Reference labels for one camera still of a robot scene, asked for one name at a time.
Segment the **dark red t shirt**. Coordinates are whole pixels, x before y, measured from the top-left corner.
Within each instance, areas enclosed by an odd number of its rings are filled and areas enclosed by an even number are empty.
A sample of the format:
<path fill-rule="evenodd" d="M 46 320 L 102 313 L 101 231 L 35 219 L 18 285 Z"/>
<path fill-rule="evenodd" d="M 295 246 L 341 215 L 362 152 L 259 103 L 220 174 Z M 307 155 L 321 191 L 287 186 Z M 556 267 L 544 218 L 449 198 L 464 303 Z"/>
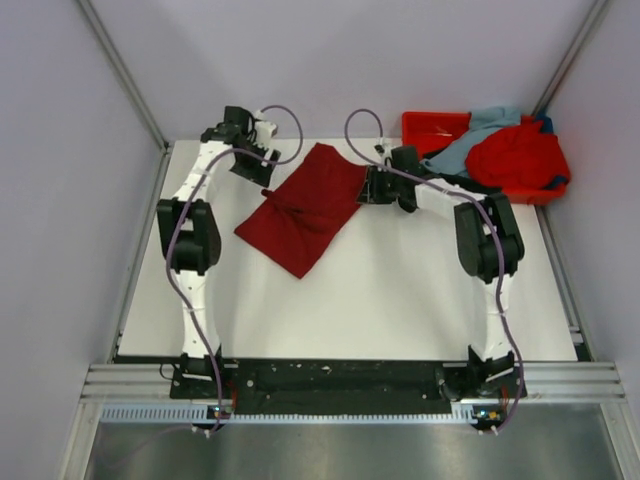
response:
<path fill-rule="evenodd" d="M 289 274 L 303 278 L 360 208 L 367 168 L 317 143 L 235 234 Z"/>

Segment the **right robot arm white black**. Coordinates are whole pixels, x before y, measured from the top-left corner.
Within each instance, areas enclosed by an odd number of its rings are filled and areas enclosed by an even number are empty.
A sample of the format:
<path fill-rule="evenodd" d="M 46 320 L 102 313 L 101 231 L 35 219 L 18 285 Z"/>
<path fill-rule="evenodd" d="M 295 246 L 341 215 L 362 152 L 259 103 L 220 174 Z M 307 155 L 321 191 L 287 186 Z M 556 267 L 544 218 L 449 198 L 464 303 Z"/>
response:
<path fill-rule="evenodd" d="M 510 288 L 523 259 L 524 242 L 507 196 L 478 193 L 432 174 L 413 146 L 379 140 L 357 199 L 365 205 L 395 203 L 407 213 L 428 211 L 454 227 L 457 258 L 473 285 L 468 360 L 460 373 L 436 375 L 441 395 L 452 401 L 502 393 L 519 382 L 521 359 L 506 320 Z"/>

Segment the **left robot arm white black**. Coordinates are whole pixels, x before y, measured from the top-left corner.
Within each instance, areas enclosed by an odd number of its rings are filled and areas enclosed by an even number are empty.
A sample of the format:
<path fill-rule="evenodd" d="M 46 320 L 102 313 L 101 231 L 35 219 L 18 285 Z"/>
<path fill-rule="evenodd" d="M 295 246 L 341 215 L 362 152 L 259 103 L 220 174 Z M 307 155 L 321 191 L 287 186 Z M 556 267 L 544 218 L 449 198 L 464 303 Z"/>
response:
<path fill-rule="evenodd" d="M 210 326 L 207 283 L 221 257 L 222 239 L 212 203 L 220 174 L 227 170 L 266 187 L 280 152 L 270 143 L 277 125 L 262 110 L 227 106 L 223 120 L 200 137 L 193 166 L 169 198 L 156 206 L 165 272 L 181 303 L 184 340 L 174 366 L 171 396 L 215 399 L 224 396 L 221 341 Z"/>

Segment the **red plastic bin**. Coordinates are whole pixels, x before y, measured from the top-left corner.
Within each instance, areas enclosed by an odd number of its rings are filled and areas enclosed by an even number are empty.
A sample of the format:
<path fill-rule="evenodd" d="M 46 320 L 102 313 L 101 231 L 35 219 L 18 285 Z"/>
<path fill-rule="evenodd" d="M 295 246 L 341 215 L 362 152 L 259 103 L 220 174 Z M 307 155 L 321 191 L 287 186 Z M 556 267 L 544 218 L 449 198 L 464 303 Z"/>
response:
<path fill-rule="evenodd" d="M 402 115 L 402 140 L 405 145 L 413 145 L 420 154 L 431 154 L 448 147 L 459 139 L 469 127 L 471 114 L 405 112 Z M 529 116 L 521 118 L 521 124 L 536 122 Z M 567 185 L 557 190 L 502 189 L 515 204 L 547 205 L 562 197 Z"/>

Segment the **light blue t shirt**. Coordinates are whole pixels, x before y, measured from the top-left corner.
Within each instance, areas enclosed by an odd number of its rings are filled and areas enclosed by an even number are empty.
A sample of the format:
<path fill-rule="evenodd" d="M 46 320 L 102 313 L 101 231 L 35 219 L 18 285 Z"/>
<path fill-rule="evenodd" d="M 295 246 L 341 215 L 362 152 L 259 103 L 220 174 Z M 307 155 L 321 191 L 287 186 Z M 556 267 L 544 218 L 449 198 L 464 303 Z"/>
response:
<path fill-rule="evenodd" d="M 517 107 L 490 107 L 471 112 L 468 130 L 442 152 L 424 159 L 424 167 L 439 175 L 469 178 L 466 160 L 471 149 L 499 130 L 521 124 Z"/>

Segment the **black t shirt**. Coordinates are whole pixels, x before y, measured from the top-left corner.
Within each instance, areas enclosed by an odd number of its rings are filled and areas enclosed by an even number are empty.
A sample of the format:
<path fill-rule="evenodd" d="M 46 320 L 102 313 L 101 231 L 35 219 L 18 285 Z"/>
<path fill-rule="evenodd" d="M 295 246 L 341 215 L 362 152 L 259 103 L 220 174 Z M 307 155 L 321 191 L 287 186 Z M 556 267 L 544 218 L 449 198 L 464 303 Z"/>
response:
<path fill-rule="evenodd" d="M 411 166 L 408 173 L 416 174 L 418 178 L 425 180 L 426 183 L 418 182 L 415 187 L 416 206 L 399 206 L 407 213 L 413 213 L 421 209 L 418 202 L 419 195 L 423 198 L 427 194 L 436 194 L 446 198 L 447 202 L 453 201 L 457 204 L 468 202 L 468 199 L 465 199 L 464 196 L 482 200 L 486 196 L 502 192 L 500 187 L 484 186 L 464 175 L 437 172 L 427 161 Z"/>

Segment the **bright red t shirt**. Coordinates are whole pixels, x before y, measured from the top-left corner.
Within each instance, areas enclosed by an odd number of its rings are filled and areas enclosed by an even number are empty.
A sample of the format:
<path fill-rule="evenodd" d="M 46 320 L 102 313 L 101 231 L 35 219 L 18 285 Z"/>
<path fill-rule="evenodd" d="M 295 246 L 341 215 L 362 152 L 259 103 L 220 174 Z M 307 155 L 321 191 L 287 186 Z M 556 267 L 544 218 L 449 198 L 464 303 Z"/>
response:
<path fill-rule="evenodd" d="M 557 135 L 541 121 L 504 127 L 474 145 L 466 158 L 469 176 L 488 187 L 552 190 L 572 175 Z"/>

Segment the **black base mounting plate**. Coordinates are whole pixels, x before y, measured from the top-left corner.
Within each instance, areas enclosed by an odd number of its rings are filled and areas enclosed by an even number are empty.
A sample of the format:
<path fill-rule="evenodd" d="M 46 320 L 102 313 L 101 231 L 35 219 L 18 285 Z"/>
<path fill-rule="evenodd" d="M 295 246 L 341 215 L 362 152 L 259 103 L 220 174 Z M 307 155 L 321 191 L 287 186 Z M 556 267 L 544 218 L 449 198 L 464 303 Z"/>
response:
<path fill-rule="evenodd" d="M 526 393 L 512 359 L 482 364 L 401 360 L 181 358 L 170 396 L 229 402 L 245 415 L 448 413 L 454 401 Z"/>

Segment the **left aluminium corner post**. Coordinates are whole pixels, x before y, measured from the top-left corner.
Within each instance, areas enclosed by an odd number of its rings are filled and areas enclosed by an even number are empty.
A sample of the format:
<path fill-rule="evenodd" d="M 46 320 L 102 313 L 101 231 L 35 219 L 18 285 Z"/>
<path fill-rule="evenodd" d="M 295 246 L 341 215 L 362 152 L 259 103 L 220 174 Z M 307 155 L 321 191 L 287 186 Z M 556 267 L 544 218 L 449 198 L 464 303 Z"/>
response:
<path fill-rule="evenodd" d="M 156 147 L 161 151 L 166 151 L 169 142 L 162 133 L 161 128 L 149 109 L 147 102 L 105 27 L 99 12 L 93 5 L 93 2 L 89 0 L 75 0 L 74 4 L 78 8 L 88 28 L 91 30 L 118 84 L 142 126 Z"/>

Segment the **aluminium corner post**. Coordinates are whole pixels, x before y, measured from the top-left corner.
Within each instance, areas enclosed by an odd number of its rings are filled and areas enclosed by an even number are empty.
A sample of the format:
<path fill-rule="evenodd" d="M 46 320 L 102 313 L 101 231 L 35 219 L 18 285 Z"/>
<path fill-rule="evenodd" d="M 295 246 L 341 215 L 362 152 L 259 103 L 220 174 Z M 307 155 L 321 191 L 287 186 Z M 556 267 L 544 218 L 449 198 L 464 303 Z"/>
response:
<path fill-rule="evenodd" d="M 537 116 L 538 114 L 548 111 L 580 55 L 596 35 L 596 32 L 613 4 L 614 2 L 612 0 L 595 0 L 590 3 L 576 33 L 572 36 L 559 64 L 532 109 L 532 116 Z"/>
<path fill-rule="evenodd" d="M 118 84 L 142 126 L 156 147 L 161 151 L 166 151 L 169 142 L 162 133 L 161 128 L 149 109 L 147 102 L 105 27 L 99 12 L 93 5 L 93 2 L 89 0 L 75 0 L 74 4 L 78 8 L 88 28 L 91 30 Z"/>

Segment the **right aluminium side rail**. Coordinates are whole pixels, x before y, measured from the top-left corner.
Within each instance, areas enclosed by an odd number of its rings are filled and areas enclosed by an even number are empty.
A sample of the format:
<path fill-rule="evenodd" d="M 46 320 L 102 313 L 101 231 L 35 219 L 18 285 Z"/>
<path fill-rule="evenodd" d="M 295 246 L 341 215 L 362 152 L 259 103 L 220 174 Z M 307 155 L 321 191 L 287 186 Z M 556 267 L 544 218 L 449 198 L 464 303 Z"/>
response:
<path fill-rule="evenodd" d="M 540 226 L 551 269 L 560 295 L 563 310 L 568 323 L 574 350 L 579 362 L 593 362 L 597 357 L 590 346 L 589 332 L 584 327 L 578 308 L 578 302 L 573 292 L 568 269 L 565 266 L 560 244 L 556 238 L 545 206 L 535 207 L 536 217 Z"/>

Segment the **right aluminium corner post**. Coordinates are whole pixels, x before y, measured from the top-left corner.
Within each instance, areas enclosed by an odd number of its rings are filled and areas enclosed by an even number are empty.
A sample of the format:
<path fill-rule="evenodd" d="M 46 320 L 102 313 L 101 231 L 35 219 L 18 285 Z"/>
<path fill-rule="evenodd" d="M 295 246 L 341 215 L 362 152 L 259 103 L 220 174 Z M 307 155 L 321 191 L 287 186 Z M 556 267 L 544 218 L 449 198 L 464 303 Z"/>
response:
<path fill-rule="evenodd" d="M 538 114 L 548 111 L 580 55 L 596 35 L 596 32 L 613 4 L 614 2 L 612 0 L 595 0 L 590 3 L 576 33 L 572 36 L 559 64 L 532 109 L 532 116 L 537 116 Z"/>

